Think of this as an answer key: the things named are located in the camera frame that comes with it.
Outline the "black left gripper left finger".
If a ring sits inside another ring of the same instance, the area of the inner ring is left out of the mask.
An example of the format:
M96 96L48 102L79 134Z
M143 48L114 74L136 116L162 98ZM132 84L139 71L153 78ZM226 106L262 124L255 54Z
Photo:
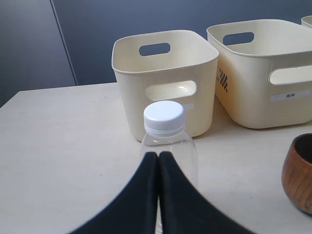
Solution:
M158 156L155 152L148 152L131 180L114 200L72 233L153 234L158 194Z

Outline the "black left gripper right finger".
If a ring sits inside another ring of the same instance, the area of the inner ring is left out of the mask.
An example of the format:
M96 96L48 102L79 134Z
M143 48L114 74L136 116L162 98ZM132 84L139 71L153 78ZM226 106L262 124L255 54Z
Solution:
M245 234L189 182L170 152L159 155L160 210L164 234Z

